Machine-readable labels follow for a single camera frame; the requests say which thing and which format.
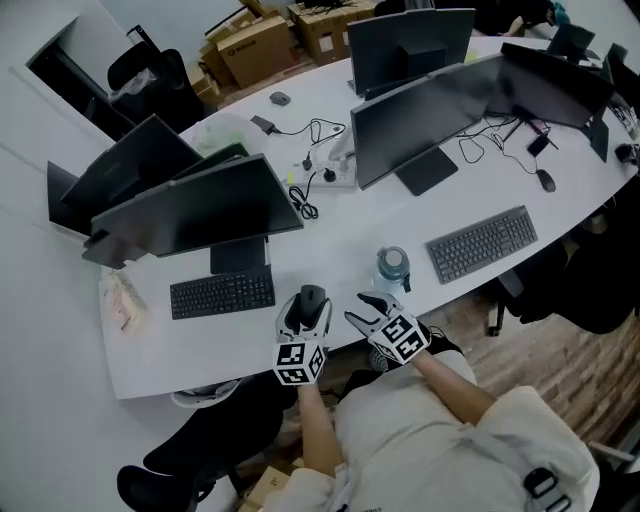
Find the gray keyboard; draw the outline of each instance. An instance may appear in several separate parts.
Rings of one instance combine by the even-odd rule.
[[[524,206],[427,242],[442,284],[455,281],[538,240]]]

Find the chair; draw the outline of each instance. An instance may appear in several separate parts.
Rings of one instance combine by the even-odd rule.
[[[109,86],[121,89],[146,68],[156,80],[136,95],[121,96],[114,108],[136,124],[156,114],[177,133],[204,118],[204,104],[193,91],[177,50],[157,53],[144,42],[136,44],[109,67]]]
[[[640,458],[637,437],[635,445],[632,453],[629,453],[597,442],[589,442],[589,449],[600,469],[600,487],[591,507],[593,512],[640,510]]]
[[[296,398],[295,389],[281,386],[272,372],[248,379],[224,402],[196,411],[144,458],[146,469],[123,467],[120,497],[138,512],[193,512],[224,476],[241,493],[246,484],[235,467],[273,442],[282,411]]]
[[[494,280],[498,298],[498,336],[505,308],[523,324],[556,313],[594,334],[617,329],[640,304],[640,256],[635,230],[627,222],[610,226],[601,235],[573,231],[580,248],[567,264],[561,242],[555,242]]]
[[[154,74],[158,71],[160,55],[147,43],[138,43],[124,52],[107,70],[107,81],[112,90],[121,89],[124,84],[140,71],[149,68]]]

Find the white desk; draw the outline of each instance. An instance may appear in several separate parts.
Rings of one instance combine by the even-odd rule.
[[[478,56],[485,56],[499,52],[502,41],[472,38],[470,47]],[[537,48],[547,44],[517,38],[509,41]],[[344,60],[269,87],[224,112],[246,119],[257,114],[284,131],[299,130],[312,117],[347,123],[349,111],[362,102],[346,83],[351,77],[351,63]],[[288,94],[291,104],[273,105],[268,97],[276,90]],[[459,171],[420,197],[413,197],[395,176],[366,192],[314,189],[311,201],[319,208],[320,218],[306,221],[304,230],[270,237],[276,290],[273,308],[173,321],[169,286],[206,277],[209,252],[163,259],[145,257],[126,273],[149,307],[146,330],[129,339],[114,328],[103,311],[104,342],[116,396],[168,393],[269,370],[276,316],[303,284],[324,287],[333,301],[329,347],[360,339],[343,312],[367,314],[356,293],[371,289],[376,252],[382,246],[398,245],[409,255],[413,291],[402,300],[416,315],[495,278],[569,231],[633,175],[633,170],[621,165],[613,153],[629,137],[610,112],[605,121],[610,129],[607,164],[578,130],[553,126],[550,138],[559,150],[549,146],[538,157],[539,167],[556,182],[553,194],[545,192],[536,176],[504,158],[488,141],[481,142],[486,154],[479,163],[465,163],[456,140],[442,148]],[[190,130],[183,136],[189,140]],[[531,168],[533,160],[525,148],[534,137],[523,126],[507,142],[507,152]],[[326,144],[321,151],[328,152],[330,147]],[[467,147],[472,154],[473,145]],[[271,135],[265,154],[275,171],[285,177],[287,169],[301,161],[308,148],[308,131],[296,137]],[[424,243],[518,205],[526,205],[539,241],[463,279],[440,285]]]

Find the wooden floor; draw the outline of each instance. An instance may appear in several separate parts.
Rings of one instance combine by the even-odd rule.
[[[616,444],[640,419],[640,321],[595,335],[552,315],[532,324],[505,315],[485,336],[492,305],[470,294],[420,317],[458,344],[478,384],[495,395],[533,386],[584,440]]]

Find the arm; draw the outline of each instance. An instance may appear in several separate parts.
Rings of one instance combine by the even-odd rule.
[[[477,425],[496,399],[471,384],[429,352],[423,350],[411,360],[447,408],[463,423]]]
[[[335,468],[343,462],[342,452],[318,386],[300,386],[298,396],[304,466],[335,477]]]
[[[518,33],[518,31],[523,27],[523,25],[524,25],[524,20],[522,19],[522,16],[518,16],[515,20],[513,20],[513,23],[509,27],[509,31],[505,32],[502,35],[505,37],[513,37]]]

